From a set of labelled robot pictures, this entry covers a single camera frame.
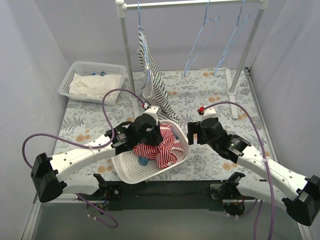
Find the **red white striped tank top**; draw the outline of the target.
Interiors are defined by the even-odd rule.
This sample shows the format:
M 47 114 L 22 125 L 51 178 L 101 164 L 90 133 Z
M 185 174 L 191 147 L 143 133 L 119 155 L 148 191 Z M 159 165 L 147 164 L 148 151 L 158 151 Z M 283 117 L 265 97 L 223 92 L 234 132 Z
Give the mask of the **red white striped tank top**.
M 165 169 L 180 162 L 185 156 L 185 151 L 172 131 L 171 125 L 161 124 L 160 133 L 163 141 L 159 145 L 141 143 L 133 148 L 133 152 L 139 157 L 155 160 L 158 168 Z

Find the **white oval perforated basket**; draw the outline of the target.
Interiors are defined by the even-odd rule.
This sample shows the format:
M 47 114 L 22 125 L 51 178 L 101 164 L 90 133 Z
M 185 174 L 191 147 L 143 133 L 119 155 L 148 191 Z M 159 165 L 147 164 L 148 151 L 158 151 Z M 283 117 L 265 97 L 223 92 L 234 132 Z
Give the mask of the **white oval perforated basket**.
M 180 126 L 172 120 L 161 120 L 160 123 L 171 126 L 171 130 L 181 143 L 183 157 L 178 162 L 173 163 L 164 169 L 160 169 L 157 167 L 157 163 L 154 160 L 149 161 L 146 166 L 142 166 L 138 162 L 139 157 L 134 154 L 132 150 L 123 152 L 120 155 L 111 158 L 115 172 L 121 181 L 127 184 L 137 184 L 162 174 L 165 171 L 182 164 L 188 159 L 191 150 L 188 145 L 188 139 Z

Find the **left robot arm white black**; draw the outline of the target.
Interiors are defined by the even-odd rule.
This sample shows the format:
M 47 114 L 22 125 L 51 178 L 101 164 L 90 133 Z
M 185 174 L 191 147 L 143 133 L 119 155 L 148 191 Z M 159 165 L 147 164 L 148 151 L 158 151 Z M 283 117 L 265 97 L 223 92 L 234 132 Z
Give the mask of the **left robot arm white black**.
M 31 179 L 40 202 L 47 203 L 62 194 L 91 195 L 95 200 L 106 196 L 106 183 L 97 174 L 72 175 L 95 162 L 133 151 L 139 144 L 158 146 L 163 141 L 156 113 L 147 110 L 133 122 L 124 122 L 83 148 L 63 154 L 39 154 L 31 169 Z

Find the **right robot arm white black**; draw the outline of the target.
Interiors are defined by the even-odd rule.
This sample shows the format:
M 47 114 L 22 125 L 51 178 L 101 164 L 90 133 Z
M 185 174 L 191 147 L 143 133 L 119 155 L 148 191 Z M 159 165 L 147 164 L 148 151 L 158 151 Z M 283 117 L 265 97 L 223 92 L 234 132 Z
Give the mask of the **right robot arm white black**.
M 227 195 L 237 199 L 241 195 L 261 199 L 284 209 L 296 222 L 311 226 L 320 211 L 320 178 L 296 173 L 262 153 L 239 135 L 228 134 L 217 117 L 187 124 L 189 145 L 210 146 L 220 157 L 245 167 L 262 178 L 253 183 L 244 175 L 233 174 L 226 186 Z

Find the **blue garment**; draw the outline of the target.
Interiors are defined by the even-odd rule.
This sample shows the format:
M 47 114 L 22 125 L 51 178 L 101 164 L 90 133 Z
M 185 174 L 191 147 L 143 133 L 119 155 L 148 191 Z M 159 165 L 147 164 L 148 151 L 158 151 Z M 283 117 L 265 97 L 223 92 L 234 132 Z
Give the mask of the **blue garment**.
M 148 165 L 148 162 L 149 162 L 149 159 L 148 159 L 148 158 L 145 158 L 145 157 L 142 157 L 142 156 L 140 156 L 140 157 L 138 158 L 138 163 L 139 163 L 141 166 L 143 166 L 143 167 L 147 166 L 147 165 Z

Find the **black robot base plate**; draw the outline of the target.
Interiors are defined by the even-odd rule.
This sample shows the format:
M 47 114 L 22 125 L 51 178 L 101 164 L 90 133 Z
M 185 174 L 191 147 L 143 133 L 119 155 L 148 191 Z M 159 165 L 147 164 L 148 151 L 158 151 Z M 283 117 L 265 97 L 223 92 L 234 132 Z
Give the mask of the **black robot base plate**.
M 128 184 L 106 181 L 88 201 L 107 201 L 110 211 L 206 209 L 222 211 L 227 205 L 242 207 L 249 196 L 242 196 L 224 180 L 143 181 Z

